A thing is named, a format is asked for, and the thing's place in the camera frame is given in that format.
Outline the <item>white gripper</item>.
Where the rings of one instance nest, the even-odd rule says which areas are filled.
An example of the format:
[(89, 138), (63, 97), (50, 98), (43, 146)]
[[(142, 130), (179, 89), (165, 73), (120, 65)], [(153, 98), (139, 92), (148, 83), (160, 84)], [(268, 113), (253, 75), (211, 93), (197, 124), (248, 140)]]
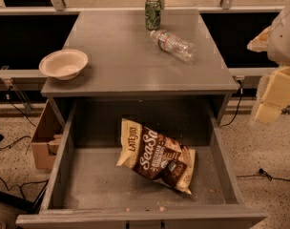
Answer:
[[(290, 2), (264, 29), (251, 40), (247, 49), (266, 52), (271, 61), (290, 66)], [(253, 108), (253, 122), (272, 124), (290, 104), (290, 67), (281, 66), (259, 81), (257, 103)]]

